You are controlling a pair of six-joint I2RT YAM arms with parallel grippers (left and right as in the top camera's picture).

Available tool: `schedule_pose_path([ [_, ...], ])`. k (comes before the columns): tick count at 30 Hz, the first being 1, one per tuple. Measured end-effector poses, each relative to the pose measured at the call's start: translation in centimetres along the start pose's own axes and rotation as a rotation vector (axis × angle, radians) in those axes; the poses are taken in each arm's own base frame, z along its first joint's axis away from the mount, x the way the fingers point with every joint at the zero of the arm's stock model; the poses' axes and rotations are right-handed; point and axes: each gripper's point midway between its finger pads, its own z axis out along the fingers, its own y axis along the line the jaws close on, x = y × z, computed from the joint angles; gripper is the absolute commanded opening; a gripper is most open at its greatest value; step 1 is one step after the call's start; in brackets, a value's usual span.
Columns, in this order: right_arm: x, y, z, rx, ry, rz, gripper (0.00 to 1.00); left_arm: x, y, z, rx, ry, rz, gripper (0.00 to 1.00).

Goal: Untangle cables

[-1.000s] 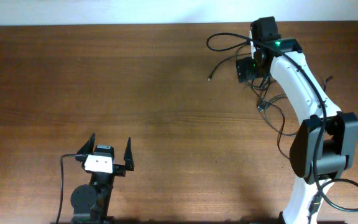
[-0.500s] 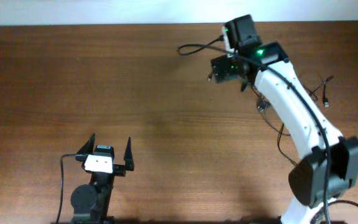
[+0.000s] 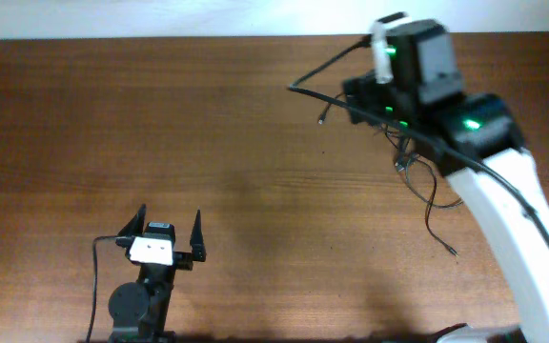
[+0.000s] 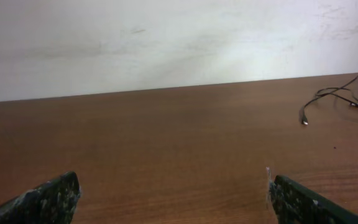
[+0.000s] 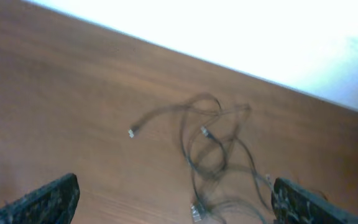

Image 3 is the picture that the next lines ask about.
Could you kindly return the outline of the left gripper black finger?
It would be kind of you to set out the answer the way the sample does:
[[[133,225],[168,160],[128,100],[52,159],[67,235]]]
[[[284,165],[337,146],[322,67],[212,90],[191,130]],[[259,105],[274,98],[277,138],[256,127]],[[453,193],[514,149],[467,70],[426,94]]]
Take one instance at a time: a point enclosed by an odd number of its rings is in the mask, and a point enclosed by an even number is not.
[[[193,261],[205,262],[207,253],[202,232],[201,210],[197,210],[190,237]]]
[[[134,217],[119,231],[118,237],[138,236],[143,232],[147,206],[142,204]]]

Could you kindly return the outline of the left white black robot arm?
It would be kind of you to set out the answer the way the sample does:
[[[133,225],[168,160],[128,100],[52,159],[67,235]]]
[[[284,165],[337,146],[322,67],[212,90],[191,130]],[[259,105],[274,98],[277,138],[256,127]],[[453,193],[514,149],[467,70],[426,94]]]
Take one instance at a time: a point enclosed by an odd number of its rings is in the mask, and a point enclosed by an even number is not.
[[[126,258],[139,267],[137,279],[118,286],[110,296],[112,318],[110,342],[172,343],[175,333],[165,330],[169,305],[178,271],[190,272],[193,264],[207,257],[197,212],[190,237],[190,250],[175,249],[175,228],[170,223],[146,222],[147,206],[115,237]]]

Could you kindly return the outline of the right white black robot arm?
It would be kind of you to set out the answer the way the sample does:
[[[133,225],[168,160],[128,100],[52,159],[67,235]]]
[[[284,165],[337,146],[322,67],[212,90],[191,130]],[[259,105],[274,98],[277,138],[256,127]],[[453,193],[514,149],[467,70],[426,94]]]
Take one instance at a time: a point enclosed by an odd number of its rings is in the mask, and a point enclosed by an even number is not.
[[[505,103],[468,94],[449,32],[399,12],[376,20],[375,66],[343,89],[354,122],[393,122],[416,142],[477,220],[512,291],[519,322],[457,324],[437,342],[549,342],[549,205]]]

